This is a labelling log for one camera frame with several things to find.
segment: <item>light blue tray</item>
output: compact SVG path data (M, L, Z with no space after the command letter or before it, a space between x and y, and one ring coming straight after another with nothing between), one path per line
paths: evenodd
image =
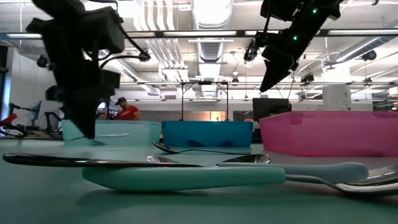
M151 141L159 142L160 123L153 121L108 121L97 120L95 136L105 134L129 134L125 137L95 138L107 146L148 146ZM62 121L63 141L65 146L90 146L93 141L87 138L69 141L82 137L80 130L70 121Z
M170 147L249 147L253 122L163 121L163 143Z

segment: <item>teal spoon handle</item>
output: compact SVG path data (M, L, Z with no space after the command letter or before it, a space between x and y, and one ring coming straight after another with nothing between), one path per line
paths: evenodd
M327 180L332 184L348 183L368 178L369 171L366 165L357 162L313 166L288 164L255 164L245 162L222 162L219 167L279 167L286 174L308 175Z
M127 192L163 192L240 185L281 184L285 171L278 167L156 167L84 168L83 178L109 189Z

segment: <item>pink plastic container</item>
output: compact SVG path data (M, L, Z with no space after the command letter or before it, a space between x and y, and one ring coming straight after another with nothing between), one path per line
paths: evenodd
M264 149L307 157L398 157L398 113L294 111L260 120Z

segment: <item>cap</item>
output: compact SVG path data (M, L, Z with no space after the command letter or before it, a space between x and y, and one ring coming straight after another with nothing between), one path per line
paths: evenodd
M118 99L118 102L116 103L116 106L119 105L121 102L126 101L125 97L120 97Z

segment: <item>teal table surface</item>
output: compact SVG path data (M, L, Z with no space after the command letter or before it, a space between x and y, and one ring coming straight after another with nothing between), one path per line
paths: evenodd
M260 144L252 153L263 153ZM62 142L0 140L0 152L145 161L165 156L214 165L236 156L192 152L166 155L147 147L64 147ZM272 163L333 164L362 162L370 169L397 158L308 158L267 152ZM229 187L162 194L127 194L81 177L81 168L33 167L0 161L0 223L394 223L398 197L349 198L324 185Z

